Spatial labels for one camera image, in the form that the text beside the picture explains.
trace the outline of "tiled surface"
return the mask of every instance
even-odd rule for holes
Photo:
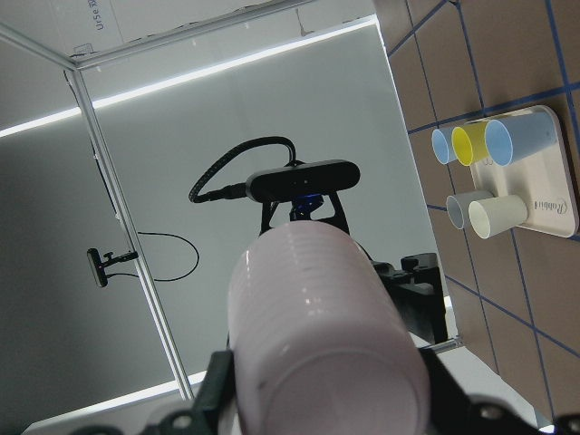
[[[449,279],[447,288],[453,303],[457,328],[466,347],[491,370],[498,372],[479,298]]]
[[[578,38],[580,2],[552,0],[551,3],[558,37],[562,44],[562,54],[568,71],[568,79],[570,82],[580,82],[580,38]]]
[[[547,382],[556,415],[580,410],[580,359],[540,336]]]
[[[395,84],[413,149],[438,125],[545,104],[561,121],[580,199],[580,2],[407,1],[413,33],[388,53],[391,64],[397,63]],[[412,49],[415,35],[418,53]],[[427,110],[431,102],[434,114]],[[441,208],[449,182],[429,157],[416,152],[441,263],[454,284],[456,316],[464,323],[477,317],[472,300],[479,297],[499,374],[548,418],[580,412],[580,236],[563,239],[516,228],[513,237],[508,232],[480,240],[470,229],[456,230]],[[449,173],[455,191],[473,189],[468,168],[453,162]],[[473,337],[472,325],[463,330]],[[489,363],[488,353],[478,356]]]
[[[551,415],[534,333],[491,304],[484,302],[484,310],[499,375],[543,415]]]
[[[462,0],[461,9],[484,104],[563,85],[544,0]]]
[[[374,7],[381,23],[382,39],[387,51],[411,31],[411,18],[405,0],[375,0]]]
[[[409,0],[409,11],[411,12],[411,20],[413,24],[420,20],[441,3],[441,0]]]
[[[514,232],[536,327],[580,353],[580,242]]]
[[[407,129],[435,121],[414,37],[389,58]]]
[[[429,210],[429,217],[433,225],[437,249],[441,256],[441,263],[445,275],[456,279],[469,288],[476,288],[475,277],[469,261],[468,244],[463,231],[451,225],[446,211]]]
[[[479,292],[519,318],[530,322],[511,233],[504,232],[487,240],[479,238],[473,228],[466,229],[466,234]]]
[[[480,109],[457,8],[445,4],[417,31],[417,40],[437,117],[443,120]]]
[[[423,130],[410,134],[409,139],[425,201],[428,204],[445,207],[445,199],[448,195],[453,195],[453,188],[447,168],[433,158],[430,131]]]

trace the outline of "beige tray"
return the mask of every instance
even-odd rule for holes
[[[526,202],[528,217],[520,227],[570,237],[578,229],[578,208],[556,114],[547,106],[533,106],[477,121],[537,111],[552,117],[557,144],[508,166],[499,166],[491,158],[478,161],[470,166],[471,176],[476,189],[488,190],[495,196],[515,194]]]

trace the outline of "light blue cup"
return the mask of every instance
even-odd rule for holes
[[[447,129],[436,129],[431,134],[431,143],[433,144],[433,152],[437,160],[447,165],[453,160],[457,160],[453,145],[451,144],[451,133],[453,127]]]
[[[486,127],[489,156],[507,166],[557,143],[552,117],[544,112],[507,116]]]

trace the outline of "plastic cup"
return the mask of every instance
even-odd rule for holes
[[[545,112],[507,116],[486,127],[486,145],[491,158],[507,166],[557,143],[552,117]]]
[[[435,157],[444,165],[447,165],[453,160],[457,160],[451,143],[452,132],[453,127],[448,127],[446,129],[435,129],[431,134],[431,143],[433,144]]]
[[[469,219],[478,236],[490,238],[523,223],[527,207],[518,195],[480,199],[469,204]]]
[[[451,133],[455,155],[463,166],[485,159],[489,153],[486,147],[485,131],[487,121],[456,127]]]
[[[458,193],[447,197],[447,214],[456,229],[471,226],[469,220],[469,204],[480,199],[493,198],[487,190],[473,190],[471,192]]]

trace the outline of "bolt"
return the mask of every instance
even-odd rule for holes
[[[574,433],[580,433],[580,419],[572,419],[568,422],[568,428]]]
[[[499,420],[503,417],[504,412],[495,405],[484,405],[479,410],[479,415],[486,420]]]
[[[190,416],[180,415],[180,416],[176,417],[175,419],[173,419],[173,422],[171,423],[171,425],[173,426],[173,429],[186,429],[189,427],[191,422],[192,422],[192,419]]]

